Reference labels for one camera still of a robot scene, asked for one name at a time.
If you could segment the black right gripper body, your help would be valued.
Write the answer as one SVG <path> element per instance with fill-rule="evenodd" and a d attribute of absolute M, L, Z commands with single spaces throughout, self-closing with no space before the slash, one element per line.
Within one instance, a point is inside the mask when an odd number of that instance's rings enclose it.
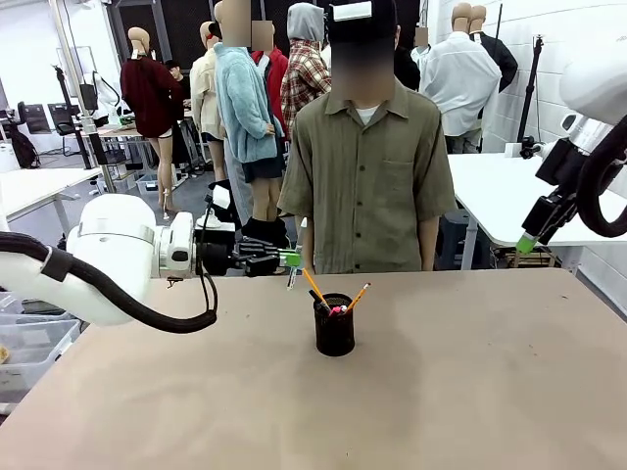
<path fill-rule="evenodd" d="M 568 138 L 560 138 L 543 148 L 543 162 L 536 177 L 551 186 L 548 196 L 568 196 L 579 189 L 580 174 L 590 155 Z"/>

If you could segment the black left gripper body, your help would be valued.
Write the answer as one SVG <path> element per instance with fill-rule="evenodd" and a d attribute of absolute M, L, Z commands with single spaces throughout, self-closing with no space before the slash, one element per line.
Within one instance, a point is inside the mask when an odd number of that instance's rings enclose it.
<path fill-rule="evenodd" d="M 208 273 L 211 276 L 224 276 L 229 269 L 237 267 L 234 248 L 234 242 L 225 244 L 197 242 L 195 244 L 194 273 L 197 276 L 202 273 Z"/>

